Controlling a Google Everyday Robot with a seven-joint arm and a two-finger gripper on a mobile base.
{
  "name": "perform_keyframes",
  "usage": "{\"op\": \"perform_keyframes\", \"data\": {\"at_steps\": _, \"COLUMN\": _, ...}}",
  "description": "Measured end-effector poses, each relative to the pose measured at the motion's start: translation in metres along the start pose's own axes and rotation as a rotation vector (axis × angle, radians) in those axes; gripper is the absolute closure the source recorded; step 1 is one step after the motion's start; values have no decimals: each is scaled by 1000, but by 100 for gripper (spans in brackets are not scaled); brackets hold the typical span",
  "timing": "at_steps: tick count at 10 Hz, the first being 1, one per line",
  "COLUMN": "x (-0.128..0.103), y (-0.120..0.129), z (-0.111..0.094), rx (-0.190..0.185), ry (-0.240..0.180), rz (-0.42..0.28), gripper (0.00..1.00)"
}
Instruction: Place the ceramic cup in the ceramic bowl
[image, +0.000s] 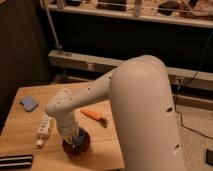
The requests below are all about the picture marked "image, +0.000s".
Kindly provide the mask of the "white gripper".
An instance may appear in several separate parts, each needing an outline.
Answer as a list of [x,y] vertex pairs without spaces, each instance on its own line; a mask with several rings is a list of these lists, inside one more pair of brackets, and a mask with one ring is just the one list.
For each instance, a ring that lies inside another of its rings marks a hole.
[[80,135],[79,125],[74,115],[66,115],[57,120],[57,129],[64,140],[72,145],[72,136]]

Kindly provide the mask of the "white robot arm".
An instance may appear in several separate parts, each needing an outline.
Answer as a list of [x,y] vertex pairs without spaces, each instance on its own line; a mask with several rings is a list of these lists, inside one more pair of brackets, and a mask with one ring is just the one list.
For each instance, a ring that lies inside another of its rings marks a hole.
[[171,86],[160,59],[132,58],[78,92],[62,89],[45,112],[71,143],[74,110],[104,100],[110,101],[125,171],[186,171]]

